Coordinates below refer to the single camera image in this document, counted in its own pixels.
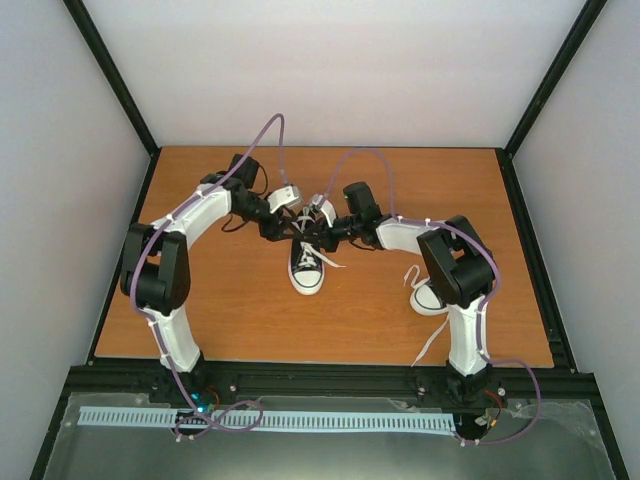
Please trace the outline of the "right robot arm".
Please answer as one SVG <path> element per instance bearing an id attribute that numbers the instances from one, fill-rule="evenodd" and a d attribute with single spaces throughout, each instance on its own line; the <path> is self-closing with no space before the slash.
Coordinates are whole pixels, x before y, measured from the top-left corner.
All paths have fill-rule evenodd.
<path id="1" fill-rule="evenodd" d="M 384 214 L 364 182 L 345 187 L 343 195 L 349 214 L 342 217 L 326 194 L 312 197 L 311 205 L 324 217 L 317 242 L 334 251 L 342 241 L 359 240 L 374 250 L 422 257 L 428 278 L 413 287 L 410 302 L 420 314 L 446 314 L 446 391 L 458 404 L 471 402 L 489 380 L 486 310 L 501 285 L 493 255 L 464 216 L 433 221 L 408 219 L 394 211 Z"/>

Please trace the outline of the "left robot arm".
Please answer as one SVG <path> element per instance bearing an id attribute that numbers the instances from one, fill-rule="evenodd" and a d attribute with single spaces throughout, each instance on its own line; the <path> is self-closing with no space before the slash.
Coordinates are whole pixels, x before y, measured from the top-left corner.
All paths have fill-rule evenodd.
<path id="1" fill-rule="evenodd" d="M 201 400 L 208 378 L 195 369 L 201 357 L 187 319 L 191 288 L 189 250 L 229 214 L 259 226 L 270 241 L 285 238 L 285 212 L 298 205 L 299 189 L 287 183 L 263 198 L 251 187 L 260 167 L 247 155 L 235 156 L 227 171 L 205 176 L 178 207 L 149 223 L 133 223 L 125 237 L 120 289 L 145 316 L 160 351 L 160 362 L 178 373 L 172 388 L 186 402 Z"/>

